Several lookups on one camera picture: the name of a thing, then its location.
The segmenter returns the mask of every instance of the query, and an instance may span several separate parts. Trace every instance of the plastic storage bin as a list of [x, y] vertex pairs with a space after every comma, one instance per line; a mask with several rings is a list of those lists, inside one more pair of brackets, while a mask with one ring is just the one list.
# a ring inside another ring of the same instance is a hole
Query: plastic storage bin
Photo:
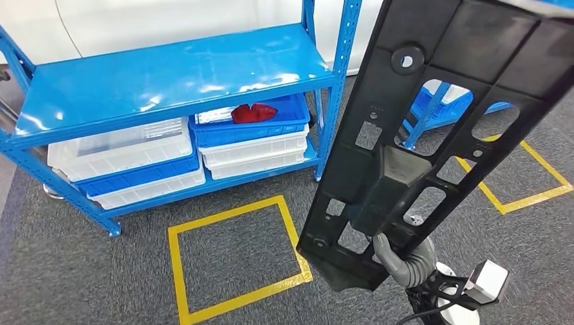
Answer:
[[309, 122], [309, 109], [302, 93], [265, 100], [261, 103], [276, 108], [277, 114], [267, 121], [244, 124], [235, 124], [231, 119], [231, 112], [235, 107], [196, 114], [190, 121], [190, 127], [196, 134], [198, 147], [222, 146], [301, 132]]
[[199, 169], [191, 173], [185, 173], [174, 177], [152, 181], [150, 183], [125, 188], [123, 190], [102, 194], [99, 196], [88, 196], [101, 204], [102, 208], [109, 210], [131, 203], [156, 198], [165, 194], [193, 188], [205, 183], [205, 173], [203, 164], [199, 160]]
[[208, 165], [206, 163], [205, 167], [211, 171], [211, 178], [213, 179], [234, 177], [301, 163], [305, 159], [306, 149], [307, 142], [305, 142], [305, 147], [301, 149], [274, 152], [267, 156], [233, 160], [224, 164]]
[[236, 144], [224, 144], [223, 146], [198, 148], [203, 155], [205, 165], [217, 166], [233, 163], [235, 160], [246, 160], [261, 156], [269, 156], [276, 152], [290, 150], [305, 150], [307, 147], [307, 134], [309, 126], [301, 132], [264, 137], [261, 139], [238, 142]]
[[152, 181], [159, 181], [161, 179], [191, 173], [198, 169], [198, 154], [194, 152], [183, 158], [171, 159], [148, 166], [129, 169], [127, 171], [74, 181], [72, 184], [84, 191], [88, 196], [99, 196]]
[[183, 117], [50, 144], [47, 164], [64, 172], [70, 181], [79, 181], [192, 152]]
[[[428, 107], [440, 84], [441, 82], [438, 80], [430, 80], [419, 91], [414, 100], [415, 105], [411, 109], [417, 118], [422, 116], [423, 110]], [[450, 85], [442, 100], [438, 102], [433, 112], [433, 118], [441, 118], [445, 114], [460, 116], [471, 102], [472, 93], [469, 90], [457, 85]]]

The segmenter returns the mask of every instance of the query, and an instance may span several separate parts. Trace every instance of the red fabric item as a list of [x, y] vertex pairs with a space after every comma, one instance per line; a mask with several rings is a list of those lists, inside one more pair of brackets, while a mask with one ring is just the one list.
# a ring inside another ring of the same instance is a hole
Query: red fabric item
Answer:
[[255, 123], [269, 120], [277, 114], [277, 109], [269, 105], [255, 103], [249, 108], [249, 105], [239, 105], [231, 112], [234, 123]]

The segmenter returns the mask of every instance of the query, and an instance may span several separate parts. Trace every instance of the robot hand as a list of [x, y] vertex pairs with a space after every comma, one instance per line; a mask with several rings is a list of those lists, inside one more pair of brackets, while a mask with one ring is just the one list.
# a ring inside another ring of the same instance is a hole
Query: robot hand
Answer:
[[380, 233], [373, 237], [375, 255], [398, 284], [413, 288], [423, 283], [437, 268], [435, 245], [426, 238], [409, 255], [406, 261], [400, 259], [391, 249], [389, 239]]

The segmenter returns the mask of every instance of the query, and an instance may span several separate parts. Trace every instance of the black plastic panel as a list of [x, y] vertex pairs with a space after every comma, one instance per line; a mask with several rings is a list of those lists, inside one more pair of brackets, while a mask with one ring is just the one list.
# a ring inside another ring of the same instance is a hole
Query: black plastic panel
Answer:
[[[374, 290], [388, 276], [372, 260], [372, 246], [357, 254], [338, 244], [348, 222], [367, 235], [384, 232], [408, 255], [572, 87], [573, 26], [496, 1], [383, 2], [298, 245], [334, 290]], [[413, 64], [404, 68], [405, 56]], [[421, 156], [397, 146], [395, 136], [431, 79], [471, 90], [473, 102], [438, 150]], [[512, 102], [518, 118], [495, 142], [474, 138], [474, 125], [501, 101]], [[368, 139], [376, 141], [372, 149], [358, 145], [364, 123], [380, 132]], [[483, 154], [474, 157], [475, 150]], [[451, 156], [476, 162], [459, 184], [436, 176]], [[406, 223], [403, 215], [429, 186], [446, 198], [422, 225]], [[327, 215], [331, 198], [345, 204], [340, 216]]]

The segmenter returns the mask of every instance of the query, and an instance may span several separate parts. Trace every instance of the shelf board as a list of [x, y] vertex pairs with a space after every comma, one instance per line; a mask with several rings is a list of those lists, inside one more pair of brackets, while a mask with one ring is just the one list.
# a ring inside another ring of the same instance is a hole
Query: shelf board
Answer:
[[43, 64], [8, 142], [40, 146], [334, 82], [300, 24]]
[[247, 175], [241, 175], [241, 176], [225, 178], [225, 179], [217, 179], [217, 180], [212, 179], [211, 178], [211, 172], [208, 169], [204, 168], [206, 181], [203, 185], [196, 186], [194, 188], [189, 188], [186, 190], [182, 190], [179, 192], [166, 194], [164, 196], [159, 196], [157, 198], [151, 198], [149, 200], [136, 202], [136, 203], [129, 204], [129, 205], [126, 205], [123, 207], [118, 207], [118, 208], [111, 209], [111, 210], [105, 210], [100, 215], [100, 217], [104, 217], [104, 218], [118, 217], [120, 215], [125, 215], [127, 213], [132, 213], [132, 212], [143, 210], [143, 209], [157, 207], [157, 206], [162, 205], [162, 204], [167, 204], [167, 203], [175, 202], [178, 200], [183, 200], [186, 198], [191, 198], [194, 196], [199, 196], [199, 195], [210, 193], [210, 192], [215, 192], [215, 191], [222, 190], [225, 188], [230, 188], [232, 186], [237, 186], [237, 185], [249, 183], [252, 181], [258, 181], [260, 179], [264, 179], [267, 177], [272, 177], [272, 176], [288, 173], [290, 171], [296, 171], [298, 169], [303, 169], [303, 168], [315, 166], [319, 163], [319, 158], [317, 155], [317, 150], [315, 149], [315, 146], [313, 145], [313, 142], [311, 141], [309, 136], [307, 136], [307, 150], [305, 151], [304, 157], [305, 157], [304, 161], [299, 163], [299, 164], [296, 164], [296, 165], [291, 165], [291, 166], [287, 166], [287, 167], [280, 167], [280, 168], [271, 169], [268, 171], [260, 171], [257, 173], [251, 173], [251, 174], [247, 174]]

